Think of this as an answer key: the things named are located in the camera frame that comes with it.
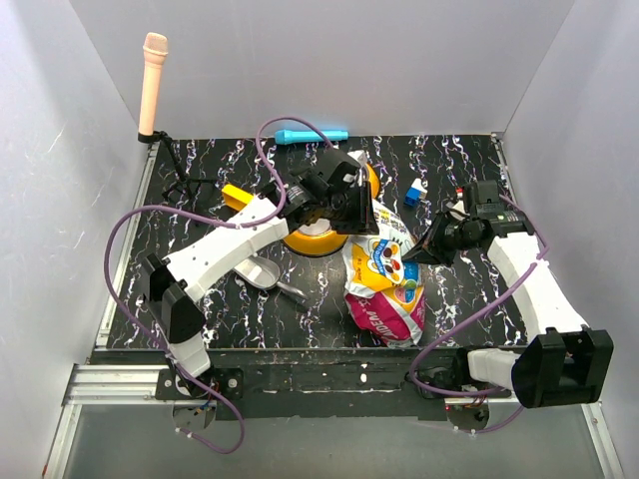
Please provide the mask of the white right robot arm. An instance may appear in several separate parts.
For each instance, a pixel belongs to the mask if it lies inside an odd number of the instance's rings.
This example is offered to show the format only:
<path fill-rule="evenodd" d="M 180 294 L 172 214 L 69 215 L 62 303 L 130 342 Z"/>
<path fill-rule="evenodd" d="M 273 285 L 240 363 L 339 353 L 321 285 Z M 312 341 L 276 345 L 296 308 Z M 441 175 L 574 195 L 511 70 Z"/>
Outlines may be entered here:
<path fill-rule="evenodd" d="M 453 388 L 474 396 L 487 384 L 513 392 L 528 409 L 599 400 L 614 349 L 610 334 L 591 328 L 558 285 L 528 217 L 518 211 L 438 213 L 406 262 L 452 265 L 456 255 L 483 250 L 514 299 L 528 343 L 516 353 L 472 347 L 457 354 Z"/>

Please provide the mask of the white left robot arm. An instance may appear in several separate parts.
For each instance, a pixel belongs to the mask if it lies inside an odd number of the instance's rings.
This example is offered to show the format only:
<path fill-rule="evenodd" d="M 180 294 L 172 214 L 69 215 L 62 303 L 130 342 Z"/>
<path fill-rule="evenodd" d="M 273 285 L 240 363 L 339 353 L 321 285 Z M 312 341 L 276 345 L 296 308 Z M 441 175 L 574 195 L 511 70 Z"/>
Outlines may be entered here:
<path fill-rule="evenodd" d="M 194 243 L 141 264 L 143 299 L 161 329 L 178 386 L 193 399 L 213 385 L 211 359 L 202 338 L 199 303 L 207 290 L 242 261 L 301 227 L 326 220 L 341 235 L 375 234 L 371 185 L 364 168 L 333 173 L 308 169 L 272 181 L 231 219 Z"/>

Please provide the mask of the pink white pet food bag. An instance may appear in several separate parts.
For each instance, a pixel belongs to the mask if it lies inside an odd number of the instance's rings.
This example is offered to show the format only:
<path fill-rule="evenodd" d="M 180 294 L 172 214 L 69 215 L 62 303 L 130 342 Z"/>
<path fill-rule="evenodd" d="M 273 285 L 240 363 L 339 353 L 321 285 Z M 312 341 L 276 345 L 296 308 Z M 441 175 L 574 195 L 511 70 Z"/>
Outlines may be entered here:
<path fill-rule="evenodd" d="M 424 274 L 402 255 L 415 240 L 400 216 L 372 202 L 379 233 L 350 236 L 341 250 L 344 300 L 354 323 L 389 347 L 419 343 L 424 329 Z"/>

